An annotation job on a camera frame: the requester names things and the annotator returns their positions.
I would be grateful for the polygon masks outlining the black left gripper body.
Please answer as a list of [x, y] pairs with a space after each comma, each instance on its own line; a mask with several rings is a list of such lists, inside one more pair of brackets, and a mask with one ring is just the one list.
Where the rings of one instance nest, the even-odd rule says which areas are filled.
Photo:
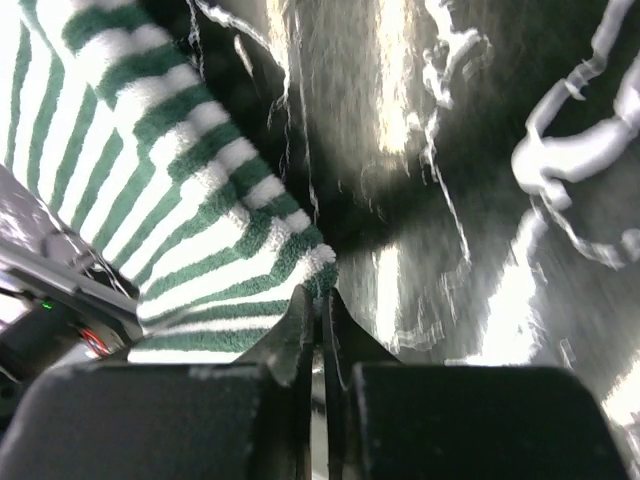
[[1, 173], [1, 371], [30, 380], [83, 345], [97, 357], [142, 337], [136, 299], [108, 265]]

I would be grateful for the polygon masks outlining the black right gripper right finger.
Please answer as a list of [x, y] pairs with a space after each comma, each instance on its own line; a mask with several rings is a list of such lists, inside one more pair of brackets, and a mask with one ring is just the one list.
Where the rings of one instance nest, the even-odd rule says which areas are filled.
[[407, 365], [322, 307], [333, 479], [624, 479], [591, 393], [553, 367]]

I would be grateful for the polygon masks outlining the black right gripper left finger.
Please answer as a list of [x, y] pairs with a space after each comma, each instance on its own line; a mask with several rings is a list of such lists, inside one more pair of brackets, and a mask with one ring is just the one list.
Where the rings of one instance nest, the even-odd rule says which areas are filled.
[[1, 442], [5, 479], [307, 479], [314, 309], [230, 364], [79, 363], [39, 375]]

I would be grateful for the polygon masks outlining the green white striped towel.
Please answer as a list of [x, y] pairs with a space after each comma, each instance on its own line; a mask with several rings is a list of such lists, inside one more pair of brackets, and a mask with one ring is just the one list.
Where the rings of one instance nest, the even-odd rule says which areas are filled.
[[1, 163], [139, 292], [133, 363], [228, 363], [336, 257], [138, 1], [1, 5]]

